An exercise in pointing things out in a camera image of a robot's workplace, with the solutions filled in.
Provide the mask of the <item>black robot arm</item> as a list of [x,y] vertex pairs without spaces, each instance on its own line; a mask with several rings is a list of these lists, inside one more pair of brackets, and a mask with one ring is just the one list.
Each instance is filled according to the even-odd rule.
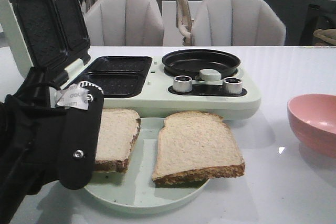
[[1,223],[9,223],[26,195],[55,180],[68,189],[90,182],[103,107],[102,89],[81,84],[88,109],[53,108],[60,85],[32,67],[18,91],[1,103]]

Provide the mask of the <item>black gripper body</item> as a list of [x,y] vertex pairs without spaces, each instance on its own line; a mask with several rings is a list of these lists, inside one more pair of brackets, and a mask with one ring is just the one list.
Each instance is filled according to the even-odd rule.
[[31,67],[15,94],[31,122],[24,163],[38,170],[34,190],[55,180],[68,189],[80,189],[90,181],[95,165],[103,90],[81,81],[77,86],[84,93],[79,98],[86,110],[65,103],[52,108],[49,89],[60,91],[60,86],[48,80],[47,71]]

